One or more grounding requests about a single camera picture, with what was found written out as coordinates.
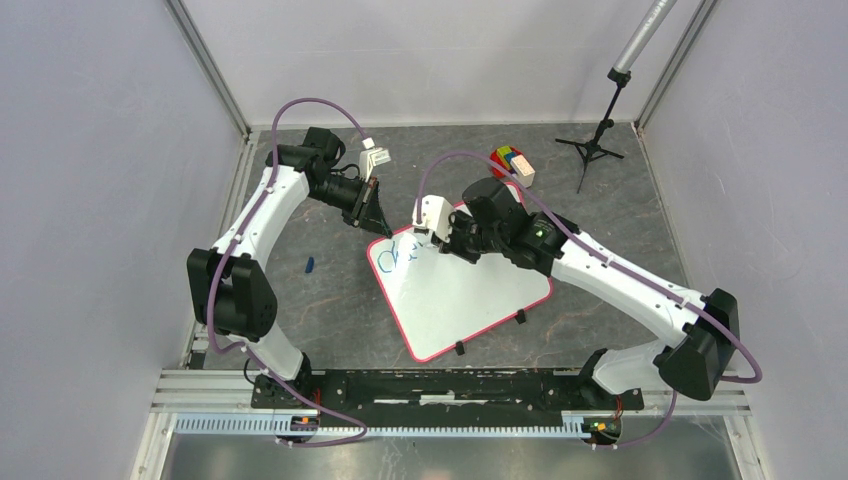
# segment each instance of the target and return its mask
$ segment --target black tripod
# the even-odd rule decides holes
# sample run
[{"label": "black tripod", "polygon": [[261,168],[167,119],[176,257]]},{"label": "black tripod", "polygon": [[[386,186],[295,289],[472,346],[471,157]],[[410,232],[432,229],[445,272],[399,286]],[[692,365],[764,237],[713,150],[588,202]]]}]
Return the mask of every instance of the black tripod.
[{"label": "black tripod", "polygon": [[648,10],[647,14],[645,14],[645,18],[642,19],[642,23],[633,33],[630,41],[627,42],[627,45],[624,47],[624,50],[622,50],[618,60],[615,61],[615,65],[613,65],[610,73],[607,74],[607,78],[615,82],[615,95],[612,96],[612,101],[607,108],[607,113],[604,115],[604,119],[601,120],[601,123],[598,124],[598,129],[595,130],[595,136],[588,142],[583,143],[575,142],[573,140],[563,140],[561,138],[556,139],[559,143],[573,145],[574,148],[577,149],[577,153],[580,154],[580,158],[583,159],[583,175],[580,176],[580,184],[577,186],[577,193],[580,193],[580,188],[583,186],[583,179],[586,178],[586,169],[589,167],[590,163],[599,158],[606,157],[607,155],[615,158],[624,158],[624,155],[601,148],[601,136],[608,128],[612,128],[612,126],[615,125],[615,122],[613,122],[609,116],[612,113],[612,107],[615,106],[615,101],[618,100],[618,95],[621,93],[621,90],[627,86],[627,82],[630,81],[630,66],[633,65],[633,62],[636,61],[636,58],[640,53],[642,53],[642,49],[645,48],[648,40],[651,39],[651,36],[653,36],[654,32],[660,26],[663,19],[665,19],[668,11],[671,10],[671,7],[674,6],[676,1],[677,0],[654,0],[654,4],[651,6],[651,9]]},{"label": "black tripod", "polygon": [[604,132],[615,125],[615,122],[609,118],[609,116],[612,113],[612,108],[615,106],[616,100],[618,100],[618,95],[621,94],[621,90],[626,87],[627,82],[630,81],[630,72],[620,74],[615,70],[610,70],[610,73],[607,76],[610,80],[613,80],[616,83],[615,94],[612,96],[612,101],[610,102],[609,107],[607,107],[607,113],[604,115],[604,119],[601,120],[598,124],[598,128],[595,130],[595,136],[588,142],[583,143],[575,142],[574,140],[563,140],[561,138],[556,139],[559,143],[574,145],[574,148],[577,149],[577,153],[580,154],[580,158],[583,159],[583,175],[580,175],[580,184],[577,185],[577,193],[580,193],[580,188],[583,186],[583,179],[586,178],[586,169],[589,168],[589,164],[591,162],[594,162],[599,158],[606,157],[607,155],[615,158],[624,158],[624,155],[621,155],[620,153],[615,153],[605,148],[601,148],[600,141]]}]

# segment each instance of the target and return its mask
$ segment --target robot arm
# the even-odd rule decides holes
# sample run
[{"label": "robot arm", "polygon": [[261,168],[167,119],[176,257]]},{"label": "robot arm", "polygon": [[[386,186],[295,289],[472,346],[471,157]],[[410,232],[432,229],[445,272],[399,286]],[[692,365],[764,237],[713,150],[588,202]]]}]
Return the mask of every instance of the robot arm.
[{"label": "robot arm", "polygon": [[[647,327],[657,340],[621,351],[599,350],[584,366],[598,386],[619,394],[637,387],[668,384],[680,393],[708,400],[724,372],[733,347],[706,321],[618,269],[610,268],[569,241],[543,213],[528,213],[508,188],[494,178],[465,190],[471,215],[455,211],[442,197],[423,201],[422,222],[416,231],[430,235],[442,253],[476,263],[482,254],[499,253],[519,268],[536,270],[587,290]],[[579,239],[611,255],[577,225],[559,217]],[[706,309],[738,335],[736,300],[716,289],[709,297],[663,280],[620,257],[626,265],[665,285],[686,302]]]},{"label": "robot arm", "polygon": [[[192,251],[187,267],[195,318],[206,324],[213,273],[222,258],[221,252],[236,237],[238,245],[227,261],[224,281],[217,289],[215,330],[230,340],[250,345],[268,368],[285,380],[293,380],[298,375],[309,374],[308,360],[274,321],[277,298],[263,271],[271,248],[292,212],[306,198],[313,198],[340,209],[344,222],[355,228],[387,237],[392,236],[392,231],[380,208],[377,179],[349,178],[333,170],[345,148],[329,130],[310,128],[302,145],[277,148],[280,165],[273,188],[268,188],[273,174],[269,154],[259,186],[233,226],[210,250]],[[248,229],[238,236],[238,226],[265,191],[268,196],[254,213]]]}]

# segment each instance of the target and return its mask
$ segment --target white wall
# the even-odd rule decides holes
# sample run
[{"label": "white wall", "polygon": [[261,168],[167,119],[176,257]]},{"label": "white wall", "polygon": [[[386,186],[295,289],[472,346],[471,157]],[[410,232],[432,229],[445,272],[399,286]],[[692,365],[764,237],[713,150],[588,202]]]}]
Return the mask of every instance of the white wall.
[{"label": "white wall", "polygon": [[0,477],[125,478],[239,138],[160,1],[0,24]]},{"label": "white wall", "polygon": [[848,466],[846,7],[721,2],[646,129],[695,286],[739,299],[778,479]]},{"label": "white wall", "polygon": [[[397,125],[600,120],[653,0],[186,0],[248,121],[301,96]],[[640,112],[697,5],[679,0],[614,118]],[[318,106],[287,124],[344,124]]]}]

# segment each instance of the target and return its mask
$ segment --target white board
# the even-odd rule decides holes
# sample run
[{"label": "white board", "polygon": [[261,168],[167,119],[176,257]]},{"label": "white board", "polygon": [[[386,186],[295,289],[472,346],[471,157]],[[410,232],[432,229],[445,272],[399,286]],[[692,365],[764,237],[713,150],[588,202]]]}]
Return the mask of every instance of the white board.
[{"label": "white board", "polygon": [[[513,196],[518,190],[507,184]],[[463,204],[457,209],[467,212]],[[476,265],[419,242],[412,226],[368,246],[368,262],[412,358],[429,361],[547,300],[553,284],[500,254]]]}]

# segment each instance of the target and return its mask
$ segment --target gray marble surface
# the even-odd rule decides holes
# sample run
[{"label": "gray marble surface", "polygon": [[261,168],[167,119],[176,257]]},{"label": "gray marble surface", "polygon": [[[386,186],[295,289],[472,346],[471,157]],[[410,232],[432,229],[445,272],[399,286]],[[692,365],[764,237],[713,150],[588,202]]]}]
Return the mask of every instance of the gray marble surface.
[{"label": "gray marble surface", "polygon": [[[603,139],[607,157],[589,167],[576,193],[582,164],[573,147],[554,138],[585,140],[593,124],[485,125],[375,128],[368,131],[393,161],[379,167],[380,200],[393,230],[408,225],[422,170],[451,150],[488,154],[512,145],[536,169],[532,190],[555,212],[576,222],[608,248],[672,282],[685,284],[648,165],[629,125],[618,125]],[[356,162],[361,144],[352,129],[334,129],[348,147],[339,166]],[[305,131],[279,132],[278,142],[299,145]],[[250,174],[247,196],[258,183],[270,151],[263,132]],[[462,191],[488,175],[482,162],[455,159],[438,167],[427,193],[461,200]],[[314,200],[292,215],[271,253],[266,275],[279,299],[277,322],[314,368],[445,368],[581,366],[601,347],[626,348],[651,340],[647,329],[610,305],[576,287],[556,283],[553,296],[528,311],[527,323],[507,322],[466,346],[421,364],[409,355],[365,258],[374,234],[342,223],[340,213]],[[315,269],[304,273],[307,259]],[[241,368],[243,355],[210,352],[205,368]]]}]

